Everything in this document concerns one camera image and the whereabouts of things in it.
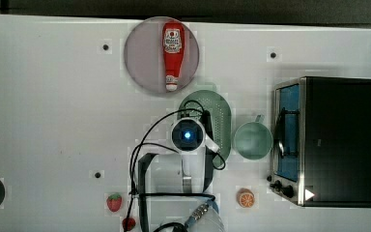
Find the wire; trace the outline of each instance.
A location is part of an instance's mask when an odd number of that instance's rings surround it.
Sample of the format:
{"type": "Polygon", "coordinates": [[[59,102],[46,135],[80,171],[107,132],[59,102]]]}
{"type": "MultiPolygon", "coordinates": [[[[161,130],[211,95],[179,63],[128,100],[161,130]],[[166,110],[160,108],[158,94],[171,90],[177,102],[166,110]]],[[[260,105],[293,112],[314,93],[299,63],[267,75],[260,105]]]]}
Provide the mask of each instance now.
{"type": "Polygon", "coordinates": [[[188,101],[186,101],[186,102],[183,104],[183,107],[186,108],[186,105],[187,105],[188,103],[190,103],[190,102],[194,102],[194,103],[198,104],[198,105],[201,107],[201,109],[202,109],[203,111],[205,110],[204,107],[203,107],[203,105],[202,105],[200,102],[196,101],[196,100],[188,100],[188,101]]]}
{"type": "Polygon", "coordinates": [[[215,153],[215,157],[219,157],[219,159],[222,161],[222,164],[223,164],[223,165],[222,165],[222,167],[216,167],[216,166],[214,165],[214,163],[213,163],[213,168],[214,168],[215,170],[218,170],[218,171],[224,170],[224,168],[225,168],[225,166],[226,166],[224,157],[223,157],[222,155],[220,155],[219,153],[215,153]]]}
{"type": "MultiPolygon", "coordinates": [[[[177,152],[176,150],[174,150],[174,149],[172,149],[172,148],[169,148],[169,147],[163,146],[163,145],[158,144],[158,143],[143,143],[143,144],[138,144],[138,145],[134,148],[133,152],[131,153],[131,158],[130,158],[130,167],[132,167],[132,163],[133,163],[133,154],[137,151],[137,149],[140,149],[140,148],[141,148],[142,146],[144,146],[144,145],[154,145],[154,146],[158,146],[158,147],[161,147],[161,148],[165,148],[165,149],[170,150],[170,151],[175,152],[175,153],[179,153],[179,152],[177,152]]],[[[133,179],[133,177],[134,177],[134,173],[131,172],[131,170],[130,170],[130,177],[131,177],[131,179],[133,179]]]]}
{"type": "Polygon", "coordinates": [[[134,171],[135,171],[135,164],[137,162],[137,158],[138,158],[138,155],[140,153],[140,150],[141,150],[141,147],[144,145],[144,140],[146,140],[146,137],[147,135],[149,135],[149,133],[153,130],[153,128],[155,128],[161,121],[163,121],[164,119],[170,117],[171,115],[174,115],[176,113],[180,113],[180,112],[186,112],[186,111],[189,111],[189,110],[194,110],[194,111],[197,111],[197,112],[200,112],[201,114],[203,114],[203,111],[199,110],[199,109],[196,109],[196,108],[185,108],[185,109],[179,109],[179,110],[176,110],[174,112],[171,112],[169,114],[166,114],[164,117],[160,118],[158,121],[156,121],[150,128],[149,130],[147,130],[147,132],[144,134],[143,136],[143,139],[141,139],[141,142],[139,145],[137,145],[139,148],[136,149],[135,151],[133,151],[131,153],[131,158],[130,158],[130,165],[131,165],[131,171],[129,172],[129,175],[130,175],[130,180],[131,180],[131,198],[130,198],[130,203],[129,203],[129,206],[128,206],[128,214],[126,215],[126,226],[123,226],[123,229],[125,232],[127,232],[127,229],[128,229],[128,218],[130,217],[130,213],[131,213],[131,208],[132,208],[132,204],[133,204],[133,200],[134,200],[134,197],[133,195],[137,193],[137,189],[136,189],[136,186],[135,186],[135,182],[134,182],[134,179],[133,179],[133,175],[134,174],[134,171]]]}
{"type": "Polygon", "coordinates": [[[161,225],[161,227],[157,228],[154,232],[159,232],[159,231],[161,231],[163,229],[166,229],[166,228],[169,228],[169,227],[180,227],[182,232],[187,232],[186,227],[183,224],[178,223],[178,222],[170,222],[170,223],[167,223],[167,224],[163,224],[163,225],[161,225]]]}
{"type": "Polygon", "coordinates": [[[201,197],[207,197],[210,198],[210,200],[215,201],[215,196],[206,194],[206,193],[169,193],[169,192],[157,192],[157,193],[142,193],[140,194],[140,197],[142,196],[201,196],[201,197]]]}

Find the red object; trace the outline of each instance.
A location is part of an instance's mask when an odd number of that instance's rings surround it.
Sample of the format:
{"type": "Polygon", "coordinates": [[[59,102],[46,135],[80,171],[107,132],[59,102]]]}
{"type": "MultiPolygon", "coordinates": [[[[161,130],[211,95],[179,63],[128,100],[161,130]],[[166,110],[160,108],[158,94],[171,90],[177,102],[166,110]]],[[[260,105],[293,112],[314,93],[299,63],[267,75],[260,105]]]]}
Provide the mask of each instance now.
{"type": "Polygon", "coordinates": [[[171,20],[165,23],[162,35],[165,87],[168,91],[175,91],[185,53],[185,29],[181,22],[171,20]]]}
{"type": "Polygon", "coordinates": [[[107,207],[111,212],[117,212],[122,206],[122,196],[119,193],[115,193],[107,197],[107,207]]]}
{"type": "MultiPolygon", "coordinates": [[[[126,219],[122,221],[123,228],[126,228],[126,219]]],[[[131,217],[128,218],[128,227],[126,228],[127,231],[130,231],[135,226],[135,220],[131,217]]]]}

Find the toaster oven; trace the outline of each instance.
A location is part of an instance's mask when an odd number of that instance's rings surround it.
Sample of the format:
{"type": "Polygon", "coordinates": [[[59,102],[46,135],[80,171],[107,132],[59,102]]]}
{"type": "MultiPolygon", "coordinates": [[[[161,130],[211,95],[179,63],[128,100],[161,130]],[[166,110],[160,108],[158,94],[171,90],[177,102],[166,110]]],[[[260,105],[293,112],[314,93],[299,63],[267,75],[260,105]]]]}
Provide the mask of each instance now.
{"type": "Polygon", "coordinates": [[[371,207],[371,79],[274,89],[271,190],[305,207],[371,207]]]}

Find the table surface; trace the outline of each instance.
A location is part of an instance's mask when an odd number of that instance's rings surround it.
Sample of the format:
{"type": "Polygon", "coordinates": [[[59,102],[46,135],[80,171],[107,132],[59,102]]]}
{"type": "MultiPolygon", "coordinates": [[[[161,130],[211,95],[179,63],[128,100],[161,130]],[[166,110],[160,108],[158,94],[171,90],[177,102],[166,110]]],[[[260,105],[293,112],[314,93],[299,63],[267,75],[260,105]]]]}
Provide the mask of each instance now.
{"type": "MultiPolygon", "coordinates": [[[[186,23],[201,51],[196,77],[177,94],[153,96],[129,78],[123,61],[138,22],[0,15],[0,178],[7,189],[0,231],[123,231],[133,147],[206,83],[229,102],[234,130],[257,114],[271,126],[277,83],[305,75],[371,78],[371,29],[186,23]],[[94,178],[97,171],[102,178],[94,178]],[[125,201],[111,214],[105,199],[115,191],[125,201]]],[[[171,122],[149,139],[164,142],[171,122]]],[[[371,231],[371,209],[297,207],[270,191],[269,173],[270,155],[252,161],[233,150],[215,173],[210,191],[227,231],[371,231]],[[238,206],[241,187],[254,192],[254,207],[238,206]]]]}

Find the red ketchup bottle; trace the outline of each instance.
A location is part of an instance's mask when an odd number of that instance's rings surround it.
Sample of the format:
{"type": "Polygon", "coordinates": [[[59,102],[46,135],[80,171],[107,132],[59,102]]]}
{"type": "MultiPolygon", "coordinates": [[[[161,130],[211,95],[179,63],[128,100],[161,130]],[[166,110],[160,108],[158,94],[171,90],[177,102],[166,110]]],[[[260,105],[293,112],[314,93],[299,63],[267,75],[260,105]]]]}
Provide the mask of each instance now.
{"type": "Polygon", "coordinates": [[[185,29],[181,22],[171,20],[165,23],[162,35],[165,88],[175,91],[185,53],[185,29]]]}

